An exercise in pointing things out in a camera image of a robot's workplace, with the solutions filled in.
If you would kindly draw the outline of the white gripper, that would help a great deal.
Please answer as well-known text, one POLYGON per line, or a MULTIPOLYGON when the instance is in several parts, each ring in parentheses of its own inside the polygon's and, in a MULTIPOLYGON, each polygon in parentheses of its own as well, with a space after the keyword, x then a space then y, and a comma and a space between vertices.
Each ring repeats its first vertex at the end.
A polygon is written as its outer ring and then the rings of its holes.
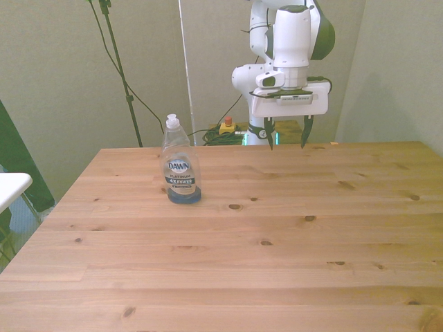
POLYGON ((329 82, 314 82, 298 90, 256 88, 251 92, 251 114, 264 118, 264 130, 271 150, 275 122, 272 117, 304 116, 300 146, 303 148, 311 133, 314 115, 328 110, 329 82))

